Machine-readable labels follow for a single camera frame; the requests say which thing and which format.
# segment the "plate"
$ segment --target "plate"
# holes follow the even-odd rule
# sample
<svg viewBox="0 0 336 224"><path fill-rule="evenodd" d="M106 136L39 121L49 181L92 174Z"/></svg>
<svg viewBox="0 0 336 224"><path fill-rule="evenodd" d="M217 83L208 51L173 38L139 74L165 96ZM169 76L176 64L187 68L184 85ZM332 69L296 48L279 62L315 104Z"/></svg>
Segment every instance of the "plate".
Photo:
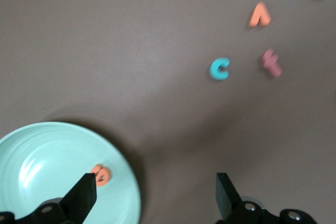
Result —
<svg viewBox="0 0 336 224"><path fill-rule="evenodd" d="M0 212L22 218L64 197L97 164L109 168L111 179L97 187L84 224L138 224L140 191L126 159L95 132L62 122L31 124L0 140Z"/></svg>

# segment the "gray table surface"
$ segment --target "gray table surface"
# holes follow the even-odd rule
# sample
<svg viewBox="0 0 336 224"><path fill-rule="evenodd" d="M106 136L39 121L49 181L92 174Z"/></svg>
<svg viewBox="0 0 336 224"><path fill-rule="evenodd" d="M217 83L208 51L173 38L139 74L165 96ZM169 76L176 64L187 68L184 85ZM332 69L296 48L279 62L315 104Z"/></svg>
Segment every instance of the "gray table surface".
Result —
<svg viewBox="0 0 336 224"><path fill-rule="evenodd" d="M272 21L249 29L263 1ZM0 0L0 137L41 121L128 158L141 223L215 223L216 172L336 223L336 0ZM259 56L279 55L271 79ZM208 74L231 60L227 80Z"/></svg>

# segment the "turquoise plate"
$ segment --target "turquoise plate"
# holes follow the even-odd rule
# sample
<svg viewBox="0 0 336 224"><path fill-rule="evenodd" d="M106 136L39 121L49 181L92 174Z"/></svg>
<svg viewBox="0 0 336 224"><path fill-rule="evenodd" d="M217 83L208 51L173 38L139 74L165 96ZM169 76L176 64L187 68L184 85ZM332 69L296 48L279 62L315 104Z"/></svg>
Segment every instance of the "turquoise plate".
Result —
<svg viewBox="0 0 336 224"><path fill-rule="evenodd" d="M61 122L31 124L0 140L0 212L18 219L46 200L62 198L96 164L112 176L97 187L84 223L138 224L140 191L126 159L95 132Z"/></svg>

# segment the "silver screw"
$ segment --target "silver screw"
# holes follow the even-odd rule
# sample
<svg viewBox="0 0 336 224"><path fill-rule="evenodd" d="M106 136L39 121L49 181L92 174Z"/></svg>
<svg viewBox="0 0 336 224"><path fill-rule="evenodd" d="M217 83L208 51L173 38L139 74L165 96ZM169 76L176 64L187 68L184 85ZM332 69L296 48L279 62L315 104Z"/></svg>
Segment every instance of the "silver screw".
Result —
<svg viewBox="0 0 336 224"><path fill-rule="evenodd" d="M301 216L297 212L289 212L288 213L289 218L293 220L301 220Z"/></svg>
<svg viewBox="0 0 336 224"><path fill-rule="evenodd" d="M246 203L245 208L249 211L255 211L256 210L256 206L253 205L252 203Z"/></svg>
<svg viewBox="0 0 336 224"><path fill-rule="evenodd" d="M42 214L45 214L46 212L50 212L52 210L52 207L45 207L41 210Z"/></svg>

